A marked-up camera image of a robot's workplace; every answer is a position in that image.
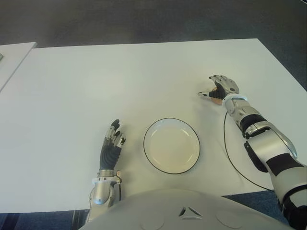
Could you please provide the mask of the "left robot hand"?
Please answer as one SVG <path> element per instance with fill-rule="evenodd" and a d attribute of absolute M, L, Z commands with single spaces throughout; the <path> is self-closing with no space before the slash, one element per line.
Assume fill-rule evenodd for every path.
<path fill-rule="evenodd" d="M 100 152 L 99 170 L 113 170 L 118 162 L 126 142 L 126 137 L 119 127 L 119 119 L 116 119 L 106 132 Z"/>

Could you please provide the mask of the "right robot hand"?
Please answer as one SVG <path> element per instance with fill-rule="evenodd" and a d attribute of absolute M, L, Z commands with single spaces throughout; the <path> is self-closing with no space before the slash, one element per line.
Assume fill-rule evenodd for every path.
<path fill-rule="evenodd" d="M 213 75 L 209 79 L 214 82 L 216 89 L 210 92 L 199 92 L 198 96 L 223 100 L 229 94 L 239 94 L 239 87 L 232 79 L 223 75 Z"/>

